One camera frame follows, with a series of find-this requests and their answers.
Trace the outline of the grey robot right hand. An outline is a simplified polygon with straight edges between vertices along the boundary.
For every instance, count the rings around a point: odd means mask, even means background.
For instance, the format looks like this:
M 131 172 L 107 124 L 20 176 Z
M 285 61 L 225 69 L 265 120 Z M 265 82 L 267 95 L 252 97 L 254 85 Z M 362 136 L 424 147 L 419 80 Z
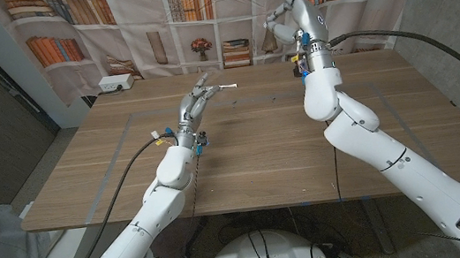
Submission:
M 296 27 L 277 23 L 276 20 L 291 12 Z M 294 44 L 300 52 L 304 52 L 309 72 L 315 72 L 334 66 L 332 55 L 328 49 L 327 22 L 318 8 L 306 0 L 283 0 L 271 14 L 263 26 L 272 32 L 274 37 L 283 44 Z

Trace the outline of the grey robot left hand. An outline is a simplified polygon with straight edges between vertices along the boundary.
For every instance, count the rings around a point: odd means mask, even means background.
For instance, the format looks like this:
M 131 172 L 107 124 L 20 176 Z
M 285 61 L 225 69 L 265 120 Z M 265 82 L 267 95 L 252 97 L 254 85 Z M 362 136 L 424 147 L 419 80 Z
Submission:
M 200 122 L 207 102 L 221 88 L 217 85 L 206 85 L 209 73 L 205 72 L 198 78 L 192 91 L 186 94 L 178 109 L 178 129 L 176 133 L 177 145 L 192 148 L 195 141 L 194 134 L 200 128 Z

